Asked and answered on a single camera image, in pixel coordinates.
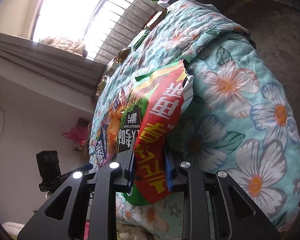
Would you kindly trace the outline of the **red green chip bag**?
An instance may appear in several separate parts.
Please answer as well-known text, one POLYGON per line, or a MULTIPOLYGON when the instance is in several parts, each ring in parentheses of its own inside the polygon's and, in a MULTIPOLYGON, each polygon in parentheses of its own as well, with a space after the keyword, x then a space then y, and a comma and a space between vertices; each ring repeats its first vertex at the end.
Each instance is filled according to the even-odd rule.
POLYGON ((119 146, 132 147, 134 183, 124 198, 132 205, 153 204, 169 195, 163 148, 193 98, 188 62, 177 61, 138 76, 119 129, 119 146))

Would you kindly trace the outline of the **gold crumpled snack wrapper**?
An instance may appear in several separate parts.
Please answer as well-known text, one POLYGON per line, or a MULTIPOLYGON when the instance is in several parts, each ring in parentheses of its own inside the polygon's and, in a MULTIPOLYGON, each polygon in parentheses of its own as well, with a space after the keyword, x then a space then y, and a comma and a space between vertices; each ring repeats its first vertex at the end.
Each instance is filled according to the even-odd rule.
POLYGON ((131 52, 131 47, 123 48, 121 51, 119 51, 117 57, 115 57, 115 61, 119 64, 123 63, 128 55, 131 52))

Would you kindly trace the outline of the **green snack packet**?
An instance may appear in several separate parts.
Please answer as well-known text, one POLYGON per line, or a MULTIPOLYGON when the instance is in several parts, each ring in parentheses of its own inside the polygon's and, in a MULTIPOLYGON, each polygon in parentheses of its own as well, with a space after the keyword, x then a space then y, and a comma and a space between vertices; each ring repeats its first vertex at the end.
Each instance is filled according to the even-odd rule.
POLYGON ((141 44, 143 43, 143 41, 145 40, 145 38, 148 35, 149 35, 149 30, 148 29, 142 30, 140 35, 138 37, 136 37, 136 40, 133 43, 133 50, 137 50, 139 48, 139 46, 141 46, 141 44))

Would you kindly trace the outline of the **orange biscuit packet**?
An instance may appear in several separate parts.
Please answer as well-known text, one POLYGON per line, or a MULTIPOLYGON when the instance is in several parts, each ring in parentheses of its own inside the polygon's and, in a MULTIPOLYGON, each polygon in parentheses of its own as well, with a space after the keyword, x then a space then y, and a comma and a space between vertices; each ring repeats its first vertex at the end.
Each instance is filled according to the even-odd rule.
POLYGON ((151 18, 143 26, 146 30, 153 30, 167 15, 167 8, 164 8, 162 11, 158 11, 153 14, 151 18))

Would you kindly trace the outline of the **yellow snack wrapper far left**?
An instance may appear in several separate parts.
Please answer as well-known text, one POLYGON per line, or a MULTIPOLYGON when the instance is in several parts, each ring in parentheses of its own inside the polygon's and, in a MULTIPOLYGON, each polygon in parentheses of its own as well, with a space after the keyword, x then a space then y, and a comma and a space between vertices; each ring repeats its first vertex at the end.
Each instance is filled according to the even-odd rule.
POLYGON ((100 96, 102 94, 102 92, 107 84, 107 79, 108 79, 108 77, 106 75, 102 77, 102 80, 100 81, 100 83, 97 86, 97 90, 96 90, 97 96, 100 96))

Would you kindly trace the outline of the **balcony railing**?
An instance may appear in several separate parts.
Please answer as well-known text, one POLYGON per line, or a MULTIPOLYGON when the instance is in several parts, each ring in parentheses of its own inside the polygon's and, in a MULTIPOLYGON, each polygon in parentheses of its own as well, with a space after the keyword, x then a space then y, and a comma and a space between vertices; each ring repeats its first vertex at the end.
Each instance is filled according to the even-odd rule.
POLYGON ((149 0, 99 0, 83 36, 87 59, 108 63, 159 10, 149 0))

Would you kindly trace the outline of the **floral turquoise quilt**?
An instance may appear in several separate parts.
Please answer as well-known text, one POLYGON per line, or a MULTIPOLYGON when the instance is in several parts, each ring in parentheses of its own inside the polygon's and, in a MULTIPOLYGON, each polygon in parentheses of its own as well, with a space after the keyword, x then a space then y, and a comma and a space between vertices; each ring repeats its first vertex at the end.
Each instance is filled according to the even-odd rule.
MULTIPOLYGON (((93 171, 101 168, 94 150, 97 132, 120 88, 128 101, 138 76, 186 60, 193 98, 166 138, 170 147, 204 172, 228 172, 278 231, 288 230, 299 212, 300 137, 285 91, 249 31, 213 5, 180 0, 137 50, 135 40, 97 101, 89 147, 93 171)), ((130 204, 124 195, 116 195, 120 226, 155 239, 181 239, 182 193, 144 206, 130 204)))

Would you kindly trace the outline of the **beige wafer snack pack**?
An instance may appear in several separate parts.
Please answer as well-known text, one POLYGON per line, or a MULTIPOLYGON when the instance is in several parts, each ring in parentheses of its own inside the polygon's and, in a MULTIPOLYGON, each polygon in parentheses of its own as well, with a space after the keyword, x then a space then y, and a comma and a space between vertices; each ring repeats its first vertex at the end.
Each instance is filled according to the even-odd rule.
POLYGON ((104 74, 107 76, 107 77, 111 77, 114 72, 117 70, 119 66, 119 63, 117 61, 117 57, 114 57, 108 64, 107 64, 107 67, 106 67, 106 70, 104 72, 104 74))

